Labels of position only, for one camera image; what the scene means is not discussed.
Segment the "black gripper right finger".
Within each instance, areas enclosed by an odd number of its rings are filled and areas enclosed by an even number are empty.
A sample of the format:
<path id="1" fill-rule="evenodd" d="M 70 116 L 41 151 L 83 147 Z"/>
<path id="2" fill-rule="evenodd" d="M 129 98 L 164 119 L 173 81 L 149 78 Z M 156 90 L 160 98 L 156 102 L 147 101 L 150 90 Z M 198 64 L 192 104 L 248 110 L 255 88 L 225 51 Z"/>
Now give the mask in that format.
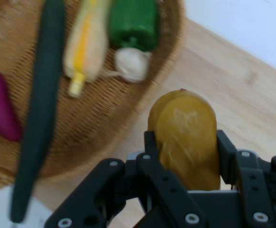
<path id="1" fill-rule="evenodd" d="M 217 131 L 220 174 L 235 187 L 245 228 L 276 228 L 276 156 L 261 159 L 254 151 L 237 149 L 223 130 Z"/>

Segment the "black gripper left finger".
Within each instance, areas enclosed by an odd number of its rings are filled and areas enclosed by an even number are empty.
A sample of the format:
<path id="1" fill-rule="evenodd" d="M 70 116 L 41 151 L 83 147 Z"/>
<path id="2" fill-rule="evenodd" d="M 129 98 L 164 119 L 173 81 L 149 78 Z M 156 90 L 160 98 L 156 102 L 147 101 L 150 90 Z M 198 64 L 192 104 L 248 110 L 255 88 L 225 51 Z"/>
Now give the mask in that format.
<path id="1" fill-rule="evenodd" d="M 144 133 L 134 160 L 104 159 L 45 222 L 47 228 L 105 228 L 129 199 L 145 216 L 139 228 L 204 228 L 207 219 L 182 184 L 159 161 L 154 132 Z"/>

